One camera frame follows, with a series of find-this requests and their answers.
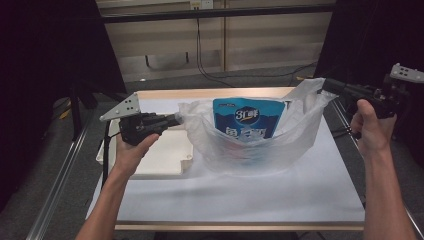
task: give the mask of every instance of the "white tray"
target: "white tray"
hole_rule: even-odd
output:
[[[109,135],[119,131],[119,119],[112,120]],[[115,164],[116,137],[113,137],[109,145],[109,171]],[[96,160],[103,164],[102,143]],[[147,154],[141,160],[135,174],[131,179],[144,179],[146,177],[179,176],[189,168],[193,161],[193,145],[187,138],[187,132],[182,126],[169,128],[162,133],[158,141],[150,147]]]

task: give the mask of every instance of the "human hand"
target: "human hand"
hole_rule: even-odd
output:
[[[124,177],[131,177],[135,173],[141,159],[158,139],[158,134],[152,134],[137,146],[132,146],[122,140],[121,134],[116,135],[117,146],[114,168],[119,169]]]
[[[350,127],[352,133],[361,132],[358,148],[365,160],[390,151],[390,140],[396,122],[392,118],[378,119],[373,106],[366,100],[358,100],[358,112],[353,116]]]

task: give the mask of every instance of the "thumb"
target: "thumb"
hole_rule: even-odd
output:
[[[358,112],[362,115],[364,126],[374,127],[378,125],[378,118],[374,107],[365,99],[357,102]]]

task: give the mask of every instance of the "dark background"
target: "dark background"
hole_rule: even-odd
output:
[[[382,87],[392,66],[424,71],[424,0],[362,0],[346,10],[338,0],[316,76],[325,75],[351,84]],[[407,83],[412,111],[397,129],[398,139],[424,167],[424,84]]]
[[[104,25],[69,20],[92,17],[94,0],[0,4],[0,209],[37,159],[57,99],[82,82],[125,92]]]

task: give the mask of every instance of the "beige wall panel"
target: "beige wall panel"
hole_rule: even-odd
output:
[[[202,50],[221,49],[221,20],[200,20]],[[107,24],[117,57],[196,51],[194,19]]]
[[[228,48],[323,42],[331,13],[235,17],[227,20]]]

